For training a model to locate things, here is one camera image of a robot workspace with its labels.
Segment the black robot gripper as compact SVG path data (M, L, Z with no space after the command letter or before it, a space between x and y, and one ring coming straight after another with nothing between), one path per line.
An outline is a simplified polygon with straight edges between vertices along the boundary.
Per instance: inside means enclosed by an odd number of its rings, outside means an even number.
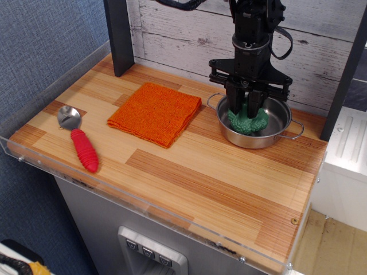
M271 98L286 101L292 78L275 69L270 62L268 47L259 51L235 50L232 59L212 59L209 66L211 82L225 86L229 109L235 115L242 109L244 91L240 84L248 82L253 89L248 94L248 117L255 118L263 106L264 93Z

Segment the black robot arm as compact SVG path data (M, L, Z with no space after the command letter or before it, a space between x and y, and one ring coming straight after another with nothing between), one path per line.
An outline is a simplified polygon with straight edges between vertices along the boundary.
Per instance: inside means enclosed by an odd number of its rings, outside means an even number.
M274 32L292 39L279 27L286 8L281 1L230 1L229 5L235 24L232 37L235 56L210 60L209 78L225 87L234 114L238 114L246 102L247 115L253 119L265 99L287 101L289 97L292 78L271 64L271 57L275 55L272 50Z

